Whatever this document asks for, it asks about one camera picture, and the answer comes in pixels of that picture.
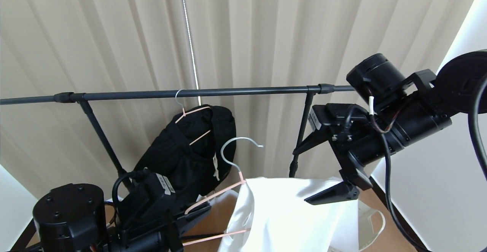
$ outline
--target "clothes hanger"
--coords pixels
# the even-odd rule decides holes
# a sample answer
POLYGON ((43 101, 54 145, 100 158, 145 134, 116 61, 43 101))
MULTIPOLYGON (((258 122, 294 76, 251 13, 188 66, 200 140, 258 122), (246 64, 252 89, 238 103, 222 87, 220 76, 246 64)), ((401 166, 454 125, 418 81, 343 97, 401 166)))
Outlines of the clothes hanger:
MULTIPOLYGON (((181 120, 183 117, 186 117, 186 115, 188 115, 188 114, 195 113, 195 112, 198 112, 198 111, 203 110, 203 109, 206 109, 206 108, 210 108, 209 106, 205 106, 205 107, 198 108, 198 109, 195 109, 195 110, 190 111, 190 112, 186 112, 186 111, 184 110, 184 105, 183 105, 183 104, 181 104, 181 103, 178 101, 178 94, 179 94, 179 92, 181 92, 181 90, 184 90, 184 89, 179 89, 179 90, 178 90, 178 92, 176 92, 176 96, 174 96, 174 99, 176 99, 176 102, 177 102, 177 103, 178 103, 178 104, 181 106, 181 108, 183 108, 183 114, 181 115, 181 117, 179 117, 179 119, 177 119, 177 120, 176 120, 176 122, 174 122, 174 123, 176 123, 176 124, 177 124, 177 123, 178 123, 178 122, 179 122, 179 121, 180 121, 180 120, 181 120)), ((203 138, 203 137, 204 137, 206 134, 208 134, 208 133, 210 133, 210 132, 211 132, 211 130, 206 131, 205 133, 203 133, 203 135, 199 136, 199 137, 198 137, 198 138, 196 138, 194 141, 190 142, 190 143, 189 143, 189 145, 194 144, 195 142, 197 142, 199 139, 203 138)))
POLYGON ((224 192, 226 192, 226 191, 228 191, 228 190, 230 190, 230 189, 232 189, 232 188, 234 188, 234 187, 237 187, 237 186, 239 186, 239 185, 242 185, 242 184, 245 184, 245 183, 246 183, 246 182, 245 182, 245 179, 244 179, 244 176, 242 175, 242 170, 240 169, 240 167, 239 167, 238 165, 236 165, 236 164, 234 164, 234 163, 230 162, 229 160, 227 160, 227 159, 225 158, 225 155, 223 154, 223 151, 224 151, 225 147, 226 147, 226 146, 227 146, 229 143, 231 143, 231 142, 233 142, 233 141, 235 141, 235 140, 239 140, 239 139, 246 139, 246 140, 251 141, 252 143, 254 143, 254 144, 255 144, 256 146, 258 146, 258 147, 264 147, 263 145, 258 144, 258 143, 257 143, 256 141, 254 141, 253 139, 251 139, 251 138, 247 138, 247 137, 235 137, 235 138, 231 138, 231 139, 229 139, 228 141, 226 141, 226 143, 224 143, 224 145, 221 147, 221 150, 220 150, 220 155, 221 155, 221 158, 224 160, 224 162, 228 163, 229 165, 233 165, 234 167, 236 167, 236 168, 237 168, 237 170, 239 171, 239 177, 240 177, 240 181, 239 181, 239 182, 237 182, 237 183, 235 183, 235 184, 232 184, 231 186, 229 186, 229 187, 227 187, 227 188, 225 188, 225 189, 223 189, 223 190, 221 190, 221 191, 218 191, 217 193, 214 193, 214 194, 213 194, 213 195, 211 195, 211 196, 206 197, 206 198, 205 198, 205 199, 203 199, 203 200, 200 200, 199 202, 197 202, 197 203, 195 203, 195 204, 193 204, 193 205, 191 205, 191 206, 190 206, 190 207, 188 207, 188 209, 186 209, 186 211, 184 212, 184 214, 185 214, 185 215, 188 215, 188 213, 189 213, 191 210, 193 210, 193 209, 195 209, 196 207, 198 207, 199 205, 201 205, 201 204, 203 204, 203 203, 207 202, 208 200, 211 200, 212 198, 214 198, 214 197, 216 197, 216 196, 218 196, 218 195, 220 195, 220 194, 222 194, 222 193, 224 193, 224 192))
MULTIPOLYGON (((243 185, 246 183, 245 179, 244 179, 244 176, 242 175, 242 170, 240 169, 240 167, 232 162, 230 162, 229 160, 227 160, 225 158, 225 155, 223 154, 223 151, 225 149, 225 147, 235 141, 235 140, 238 140, 238 139, 246 139, 246 140, 249 140, 251 141, 252 143, 254 143, 256 146, 258 147, 264 147, 263 145, 260 145, 258 144, 256 141, 254 141, 253 139, 251 138, 247 138, 247 137, 235 137, 235 138, 231 138, 229 139, 228 141, 226 141, 226 143, 224 143, 224 145, 221 147, 221 150, 220 150, 220 154, 221 154, 221 158, 224 160, 224 162, 228 163, 229 165, 233 165, 234 167, 236 167, 239 171, 239 176, 240 176, 240 181, 236 184, 233 184, 221 191, 218 191, 217 193, 214 193, 213 195, 211 196, 208 196, 207 198, 203 199, 203 200, 200 200, 199 202, 191 205, 190 207, 188 207, 188 209, 186 209, 185 211, 185 215, 187 215, 191 210, 193 210, 194 208, 198 207, 198 205, 201 205, 205 202, 207 202, 208 200, 211 200, 212 198, 236 187, 236 186, 239 186, 239 185, 243 185)), ((224 234, 220 234, 220 235, 216 235, 216 236, 211 236, 211 237, 208 237, 208 238, 202 238, 202 239, 199 239, 199 240, 194 240, 194 241, 189 241, 189 242, 185 242, 183 243, 183 246, 187 246, 187 245, 192 245, 192 244, 195 244, 195 243, 200 243, 200 242, 204 242, 204 241, 209 241, 209 240, 213 240, 213 239, 218 239, 218 238, 223 238, 225 236, 230 236, 230 235, 235 235, 235 234, 240 234, 240 233, 244 233, 244 232, 247 232, 247 231, 250 231, 250 228, 248 229, 244 229, 244 230, 240 230, 240 231, 235 231, 235 232, 230 232, 230 233, 224 233, 224 234)))

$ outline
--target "laundry basket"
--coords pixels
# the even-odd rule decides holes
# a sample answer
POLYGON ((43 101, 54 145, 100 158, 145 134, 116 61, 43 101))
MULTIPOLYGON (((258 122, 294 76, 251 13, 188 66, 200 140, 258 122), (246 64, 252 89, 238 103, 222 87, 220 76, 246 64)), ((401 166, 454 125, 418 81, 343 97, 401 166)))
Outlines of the laundry basket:
MULTIPOLYGON (((358 200, 358 249, 362 251, 369 247, 379 237, 386 226, 384 214, 376 209, 369 207, 367 204, 358 200), (382 225, 379 230, 374 229, 372 224, 372 215, 379 213, 382 218, 382 225)), ((329 247, 328 252, 341 252, 338 249, 329 247)))

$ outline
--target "clothes rack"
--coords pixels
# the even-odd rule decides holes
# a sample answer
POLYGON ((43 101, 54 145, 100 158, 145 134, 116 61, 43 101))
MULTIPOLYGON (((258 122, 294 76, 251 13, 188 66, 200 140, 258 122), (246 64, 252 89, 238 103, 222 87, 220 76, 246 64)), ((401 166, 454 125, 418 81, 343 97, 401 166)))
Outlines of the clothes rack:
MULTIPOLYGON (((340 91, 354 91, 352 86, 335 86, 331 84, 318 84, 313 86, 286 86, 286 87, 255 87, 255 88, 221 88, 221 89, 189 89, 179 92, 178 97, 197 97, 197 96, 238 96, 238 95, 264 95, 264 94, 306 94, 304 101, 303 115, 299 126, 297 145, 299 145, 304 136, 306 120, 310 112, 311 104, 315 94, 328 94, 340 91)), ((110 160, 115 165, 118 175, 121 176, 127 171, 122 167, 113 148, 111 147, 103 129, 101 128, 89 101, 100 100, 124 100, 124 99, 150 99, 150 98, 174 98, 177 90, 165 91, 135 91, 135 92, 105 92, 105 93, 74 93, 63 92, 52 96, 34 96, 22 98, 0 99, 0 105, 14 105, 27 103, 78 103, 87 115, 96 134, 98 135, 103 147, 105 148, 110 160)), ((289 165, 289 177, 294 177, 298 170, 298 156, 294 155, 289 165)), ((123 184, 129 191, 132 189, 132 183, 129 179, 123 181, 123 184)))

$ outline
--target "beige curtain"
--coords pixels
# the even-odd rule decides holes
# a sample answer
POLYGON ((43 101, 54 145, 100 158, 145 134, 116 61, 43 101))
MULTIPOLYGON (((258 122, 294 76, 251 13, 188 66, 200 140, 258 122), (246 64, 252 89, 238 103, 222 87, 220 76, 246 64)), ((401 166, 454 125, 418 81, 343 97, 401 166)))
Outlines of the beige curtain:
MULTIPOLYGON (((200 88, 346 85, 363 59, 383 53, 404 75, 435 71, 473 0, 186 0, 200 88)), ((230 107, 236 162, 249 177, 286 177, 304 105, 301 95, 204 97, 230 107)), ((314 104, 356 103, 356 93, 314 104)), ((371 172, 374 165, 368 167, 371 172)), ((297 177, 337 175, 329 145, 304 153, 297 177)))
MULTIPOLYGON (((185 0, 200 88, 346 84, 382 52, 404 75, 436 70, 473 0, 185 0)), ((2 98, 64 91, 194 89, 183 0, 0 0, 2 98)), ((230 108, 247 177, 287 176, 304 95, 203 97, 230 108)), ((314 103, 357 102, 355 93, 314 103)), ((184 101, 196 106, 196 98, 184 101)), ((133 168, 180 107, 173 99, 91 103, 120 162, 133 168)), ((1 164, 36 197, 116 172, 77 104, 2 106, 1 164)), ((301 156, 297 176, 329 177, 329 146, 301 156)))

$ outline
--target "white cloth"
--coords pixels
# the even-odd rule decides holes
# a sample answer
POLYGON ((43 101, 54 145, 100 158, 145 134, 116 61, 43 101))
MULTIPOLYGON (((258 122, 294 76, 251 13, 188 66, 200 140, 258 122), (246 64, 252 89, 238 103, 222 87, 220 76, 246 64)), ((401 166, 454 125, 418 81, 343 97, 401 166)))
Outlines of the white cloth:
POLYGON ((219 252, 358 251, 357 200, 310 205, 310 195, 339 181, 315 179, 247 179, 240 187, 219 252))

